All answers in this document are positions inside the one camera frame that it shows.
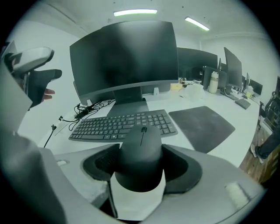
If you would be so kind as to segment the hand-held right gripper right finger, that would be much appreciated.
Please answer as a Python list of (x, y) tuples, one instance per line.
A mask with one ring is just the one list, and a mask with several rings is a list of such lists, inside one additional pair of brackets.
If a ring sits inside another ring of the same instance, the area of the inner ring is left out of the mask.
[(141, 224), (239, 224), (265, 194), (222, 158), (167, 144), (162, 150), (163, 199)]

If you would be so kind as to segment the person's left hand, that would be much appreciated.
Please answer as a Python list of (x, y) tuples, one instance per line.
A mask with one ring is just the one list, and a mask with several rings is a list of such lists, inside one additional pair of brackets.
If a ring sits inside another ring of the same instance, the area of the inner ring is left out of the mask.
[(52, 97), (53, 97), (54, 94), (55, 94), (55, 91), (54, 91), (54, 90), (45, 89), (44, 94), (43, 94), (42, 101), (52, 99)]

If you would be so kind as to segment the black power adapter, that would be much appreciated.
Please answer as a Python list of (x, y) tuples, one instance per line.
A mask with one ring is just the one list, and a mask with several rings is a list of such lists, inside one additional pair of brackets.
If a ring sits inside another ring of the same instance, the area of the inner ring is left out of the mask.
[(78, 114), (75, 115), (76, 119), (82, 119), (84, 116), (86, 116), (90, 111), (85, 109), (79, 112)]

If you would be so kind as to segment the wide black monitor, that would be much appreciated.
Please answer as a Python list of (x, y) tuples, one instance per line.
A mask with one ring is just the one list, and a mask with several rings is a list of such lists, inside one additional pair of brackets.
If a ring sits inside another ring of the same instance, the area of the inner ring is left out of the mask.
[(209, 52), (190, 49), (177, 48), (178, 53), (178, 77), (188, 81), (202, 80), (203, 67), (209, 66), (217, 68), (218, 56)]

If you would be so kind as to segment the dark grey mouse pad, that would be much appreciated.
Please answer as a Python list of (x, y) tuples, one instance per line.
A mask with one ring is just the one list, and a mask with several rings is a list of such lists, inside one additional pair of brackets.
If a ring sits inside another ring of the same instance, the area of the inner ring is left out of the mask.
[(209, 153), (226, 140), (235, 128), (207, 106), (169, 112), (194, 150)]

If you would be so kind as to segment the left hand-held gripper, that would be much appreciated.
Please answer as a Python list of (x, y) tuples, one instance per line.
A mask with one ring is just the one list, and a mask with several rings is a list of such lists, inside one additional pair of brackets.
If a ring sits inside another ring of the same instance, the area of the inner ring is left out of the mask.
[[(54, 50), (49, 47), (16, 52), (16, 45), (12, 41), (0, 57), (0, 127), (17, 132), (29, 108), (42, 102), (47, 85), (60, 78), (62, 70), (33, 70), (45, 65), (53, 58)], [(20, 88), (4, 63), (4, 56), (8, 53), (16, 53), (9, 57), (14, 73), (26, 73), (33, 70), (28, 77), (28, 96)]]

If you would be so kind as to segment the black curved monitor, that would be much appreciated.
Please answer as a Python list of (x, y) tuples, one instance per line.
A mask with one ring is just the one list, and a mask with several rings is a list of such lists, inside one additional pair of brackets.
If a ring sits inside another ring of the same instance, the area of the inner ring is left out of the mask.
[(227, 84), (225, 93), (230, 94), (231, 88), (242, 88), (242, 63), (229, 49), (224, 47), (227, 65)]

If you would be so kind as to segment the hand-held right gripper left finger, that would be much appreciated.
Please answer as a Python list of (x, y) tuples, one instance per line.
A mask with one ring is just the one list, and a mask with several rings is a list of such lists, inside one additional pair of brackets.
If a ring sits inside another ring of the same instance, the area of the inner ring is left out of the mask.
[(0, 131), (0, 222), (119, 224), (100, 211), (107, 185), (82, 170), (80, 155), (54, 156), (27, 138)]

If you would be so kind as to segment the white bottle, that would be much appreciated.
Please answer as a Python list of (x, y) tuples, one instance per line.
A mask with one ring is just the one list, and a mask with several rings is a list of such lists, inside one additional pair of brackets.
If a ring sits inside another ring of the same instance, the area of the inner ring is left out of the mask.
[(213, 71), (211, 74), (208, 91), (212, 94), (216, 94), (217, 89), (218, 89), (218, 83), (219, 83), (219, 73), (216, 71)]

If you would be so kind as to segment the black mouse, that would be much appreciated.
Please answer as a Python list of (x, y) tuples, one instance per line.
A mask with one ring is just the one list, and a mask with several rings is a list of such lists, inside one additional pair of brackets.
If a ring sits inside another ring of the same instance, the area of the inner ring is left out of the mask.
[(154, 126), (135, 126), (118, 151), (115, 177), (127, 190), (144, 193), (155, 189), (162, 178), (161, 132)]

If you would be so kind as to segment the black mesh office chair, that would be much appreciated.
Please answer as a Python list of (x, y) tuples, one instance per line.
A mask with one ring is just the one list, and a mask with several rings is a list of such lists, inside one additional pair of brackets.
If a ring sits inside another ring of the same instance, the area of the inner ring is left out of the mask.
[(264, 109), (263, 103), (260, 106), (260, 116), (264, 118), (264, 123), (271, 131), (280, 125), (280, 77), (277, 77), (276, 89), (272, 92), (269, 102)]

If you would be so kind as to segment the small black monitor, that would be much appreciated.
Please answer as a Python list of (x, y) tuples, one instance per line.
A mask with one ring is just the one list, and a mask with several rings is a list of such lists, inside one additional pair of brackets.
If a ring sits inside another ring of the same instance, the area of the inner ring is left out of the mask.
[(263, 85), (262, 84), (256, 82), (253, 79), (250, 80), (249, 84), (253, 88), (254, 93), (256, 93), (257, 95), (261, 95), (262, 90), (263, 90)]

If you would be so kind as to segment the clear plastic bag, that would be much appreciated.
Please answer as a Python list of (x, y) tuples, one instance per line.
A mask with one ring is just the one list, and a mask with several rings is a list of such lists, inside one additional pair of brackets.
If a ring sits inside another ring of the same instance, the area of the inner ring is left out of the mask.
[(180, 95), (194, 102), (204, 99), (205, 91), (202, 85), (189, 84), (180, 91)]

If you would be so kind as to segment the large black monitor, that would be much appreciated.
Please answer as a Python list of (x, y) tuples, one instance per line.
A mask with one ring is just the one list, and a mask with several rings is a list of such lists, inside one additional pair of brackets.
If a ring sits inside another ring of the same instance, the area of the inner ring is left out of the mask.
[(175, 32), (167, 21), (104, 26), (70, 46), (70, 61), (81, 103), (115, 99), (111, 115), (148, 110), (143, 95), (179, 77)]

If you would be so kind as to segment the black keyboard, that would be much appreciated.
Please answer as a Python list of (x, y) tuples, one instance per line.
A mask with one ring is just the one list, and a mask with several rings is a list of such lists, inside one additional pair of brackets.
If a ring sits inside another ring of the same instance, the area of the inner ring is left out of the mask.
[(155, 110), (84, 119), (70, 134), (69, 140), (85, 142), (123, 141), (132, 128), (141, 125), (158, 128), (162, 138), (178, 134), (167, 112), (165, 110)]

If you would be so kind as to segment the ceiling light strip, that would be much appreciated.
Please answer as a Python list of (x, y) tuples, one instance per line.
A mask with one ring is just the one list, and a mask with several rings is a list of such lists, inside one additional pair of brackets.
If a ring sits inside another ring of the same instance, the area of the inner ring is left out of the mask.
[(192, 19), (191, 17), (186, 17), (185, 21), (187, 21), (187, 22), (189, 22), (189, 23), (191, 23), (191, 24), (193, 24), (193, 25), (195, 25), (195, 26), (197, 26), (197, 27), (199, 27), (199, 28), (201, 28), (205, 31), (210, 30), (207, 26), (203, 25), (202, 23), (198, 22), (197, 20)]
[(132, 14), (156, 14), (158, 11), (154, 9), (130, 9), (114, 12), (115, 17), (132, 15)]

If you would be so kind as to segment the small dark keyboard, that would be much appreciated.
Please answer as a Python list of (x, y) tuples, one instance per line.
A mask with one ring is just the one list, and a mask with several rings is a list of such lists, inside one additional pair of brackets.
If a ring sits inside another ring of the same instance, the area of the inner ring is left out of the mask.
[(239, 105), (240, 107), (242, 107), (243, 109), (248, 109), (249, 106), (251, 105), (251, 103), (249, 103), (247, 100), (245, 99), (238, 99), (234, 101), (237, 105)]

